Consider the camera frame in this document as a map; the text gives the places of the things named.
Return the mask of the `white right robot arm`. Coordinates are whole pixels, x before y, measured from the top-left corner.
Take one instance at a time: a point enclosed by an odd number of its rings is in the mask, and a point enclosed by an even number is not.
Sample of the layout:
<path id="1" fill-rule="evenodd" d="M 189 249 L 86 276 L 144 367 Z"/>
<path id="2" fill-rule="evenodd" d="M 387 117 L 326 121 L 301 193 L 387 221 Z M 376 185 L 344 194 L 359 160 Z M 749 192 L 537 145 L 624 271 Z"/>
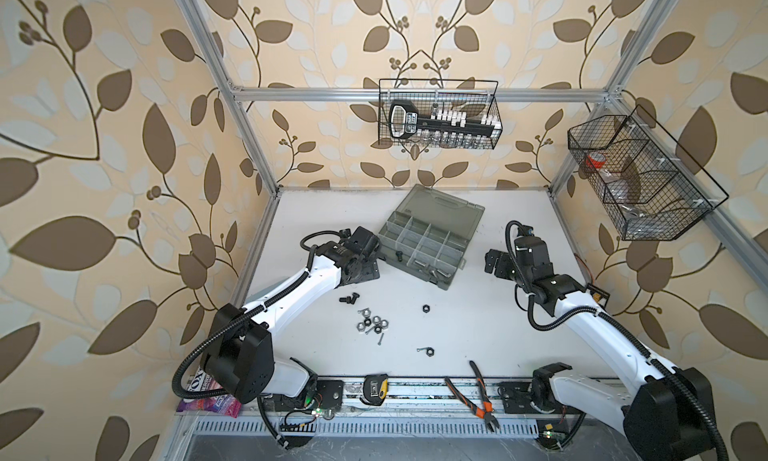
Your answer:
<path id="1" fill-rule="evenodd" d="M 708 451 L 728 459 L 711 383 L 703 373 L 676 366 L 640 341 L 595 300 L 598 287 L 556 273 L 546 242 L 531 226 L 509 221 L 504 242 L 504 250 L 486 253 L 485 270 L 526 295 L 529 325 L 538 332 L 569 328 L 622 384 L 616 388 L 567 363 L 550 363 L 533 372 L 533 409 L 577 409 L 622 434 L 643 460 L 687 460 Z"/>

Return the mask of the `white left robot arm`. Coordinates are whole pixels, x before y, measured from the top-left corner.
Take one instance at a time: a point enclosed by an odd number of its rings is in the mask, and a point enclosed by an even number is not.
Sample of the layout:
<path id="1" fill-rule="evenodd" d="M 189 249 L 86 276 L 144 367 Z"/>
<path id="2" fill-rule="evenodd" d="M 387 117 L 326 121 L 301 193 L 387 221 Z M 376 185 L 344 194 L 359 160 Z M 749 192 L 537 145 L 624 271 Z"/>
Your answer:
<path id="1" fill-rule="evenodd" d="M 218 309 L 208 337 L 172 377 L 177 397 L 190 401 L 229 395 L 247 404 L 264 395 L 314 395 L 317 375 L 295 358 L 278 358 L 274 341 L 326 293 L 378 279 L 381 242 L 359 226 L 311 233 L 300 247 L 308 255 L 298 272 L 241 307 L 227 304 Z"/>

